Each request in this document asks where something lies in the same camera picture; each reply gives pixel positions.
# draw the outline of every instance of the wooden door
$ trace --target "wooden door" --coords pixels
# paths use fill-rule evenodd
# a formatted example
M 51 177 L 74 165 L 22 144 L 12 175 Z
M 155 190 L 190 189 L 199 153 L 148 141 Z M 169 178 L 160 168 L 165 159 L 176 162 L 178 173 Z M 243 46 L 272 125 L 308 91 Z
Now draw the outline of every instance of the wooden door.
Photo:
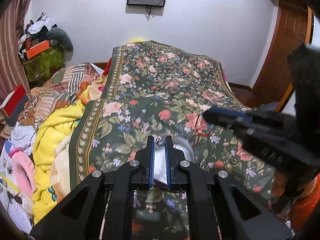
M 276 30 L 252 93 L 262 104 L 278 102 L 290 85 L 287 56 L 304 43 L 308 25 L 307 11 L 279 5 Z

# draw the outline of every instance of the wooden door frame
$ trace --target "wooden door frame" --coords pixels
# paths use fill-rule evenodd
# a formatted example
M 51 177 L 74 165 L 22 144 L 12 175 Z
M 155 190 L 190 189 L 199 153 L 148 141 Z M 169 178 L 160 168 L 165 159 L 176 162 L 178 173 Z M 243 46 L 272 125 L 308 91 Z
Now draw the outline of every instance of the wooden door frame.
M 259 74 L 256 82 L 254 83 L 254 86 L 252 88 L 252 93 L 254 93 L 255 89 L 257 89 L 257 86 L 260 82 L 260 79 L 262 78 L 263 73 L 267 67 L 268 61 L 270 60 L 270 57 L 271 57 L 272 49 L 275 44 L 276 36 L 278 34 L 278 29 L 279 29 L 279 23 L 280 23 L 280 18 L 281 18 L 281 6 L 288 6 L 288 5 L 289 4 L 279 3 L 277 21 L 276 21 L 275 31 L 273 32 L 270 48 L 269 48 L 268 54 L 266 56 L 266 59 L 263 63 L 263 66 L 261 68 L 260 74 Z M 294 9 L 300 9 L 300 8 L 297 8 L 296 6 L 291 6 L 291 5 L 289 5 L 289 6 Z M 311 29 L 312 29 L 312 18 L 313 18 L 312 16 L 313 16 L 312 11 L 308 7 L 308 25 L 307 25 L 307 34 L 306 34 L 306 38 L 305 38 L 306 44 L 311 43 Z M 284 106 L 286 105 L 288 100 L 290 99 L 293 91 L 294 91 L 294 89 L 293 89 L 292 83 L 290 83 L 289 87 L 287 88 L 286 92 L 284 93 L 282 99 L 280 100 L 280 102 L 278 103 L 278 105 L 275 109 L 276 112 L 282 111 L 282 109 L 284 108 Z
M 304 41 L 305 44 L 309 44 L 312 42 L 311 32 L 312 32 L 312 28 L 313 28 L 313 18 L 314 18 L 313 13 L 312 13 L 310 7 L 308 7 L 308 25 L 307 25 L 306 39 Z M 290 83 L 289 87 L 287 88 L 286 92 L 284 93 L 283 97 L 281 98 L 280 102 L 278 103 L 278 105 L 275 109 L 276 112 L 281 112 L 284 109 L 285 105 L 289 101 L 293 92 L 294 92 L 294 88 L 293 88 L 292 83 Z

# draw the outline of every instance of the pink slipper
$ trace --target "pink slipper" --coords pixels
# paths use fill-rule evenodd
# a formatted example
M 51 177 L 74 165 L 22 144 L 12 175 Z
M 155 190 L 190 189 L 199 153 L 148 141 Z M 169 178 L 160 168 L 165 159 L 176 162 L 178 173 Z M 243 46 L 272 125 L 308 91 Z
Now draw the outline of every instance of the pink slipper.
M 12 156 L 17 153 L 17 152 L 23 152 L 23 148 L 18 147 L 18 148 L 13 148 L 10 152 L 9 152 L 9 157 L 12 158 Z
M 36 190 L 36 171 L 33 162 L 27 154 L 19 151 L 12 156 L 12 171 L 21 192 L 31 196 Z

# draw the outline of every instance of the bed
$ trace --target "bed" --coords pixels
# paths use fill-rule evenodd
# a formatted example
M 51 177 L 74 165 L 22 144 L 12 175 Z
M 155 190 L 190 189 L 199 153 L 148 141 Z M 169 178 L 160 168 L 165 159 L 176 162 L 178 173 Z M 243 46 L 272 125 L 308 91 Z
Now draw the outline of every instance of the bed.
M 148 135 L 187 140 L 202 169 L 225 169 L 272 207 L 274 169 L 244 151 L 231 131 L 201 117 L 210 106 L 249 110 L 219 62 L 145 41 L 114 48 L 107 69 L 107 75 L 91 63 L 60 69 L 32 90 L 19 116 L 19 125 L 36 131 L 35 224 L 93 170 L 113 171 L 134 159 Z M 132 239 L 189 237 L 185 193 L 153 187 L 136 191 L 133 201 Z
M 70 139 L 70 189 L 95 169 L 113 171 L 134 159 L 148 135 L 174 135 L 197 140 L 202 169 L 227 170 L 271 207 L 274 169 L 244 151 L 231 131 L 206 124 L 199 115 L 210 106 L 249 109 L 227 87 L 219 62 L 154 41 L 114 48 L 103 94 L 87 104 Z M 133 206 L 132 239 L 188 238 L 185 193 L 154 187 L 135 192 Z

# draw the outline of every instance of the floral bedspread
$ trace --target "floral bedspread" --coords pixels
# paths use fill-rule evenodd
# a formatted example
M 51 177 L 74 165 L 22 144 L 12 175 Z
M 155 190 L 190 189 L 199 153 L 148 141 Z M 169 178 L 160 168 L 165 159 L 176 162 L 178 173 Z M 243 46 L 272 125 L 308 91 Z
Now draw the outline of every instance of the floral bedspread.
M 178 135 L 195 145 L 202 169 L 225 169 L 268 200 L 274 169 L 231 131 L 208 125 L 200 114 L 210 106 L 248 110 L 226 86 L 219 62 L 154 41 L 115 48 L 102 98 L 87 105 L 71 138 L 71 189 L 95 169 L 113 171 L 134 159 L 148 135 Z M 185 193 L 137 191 L 133 206 L 132 239 L 188 238 Z

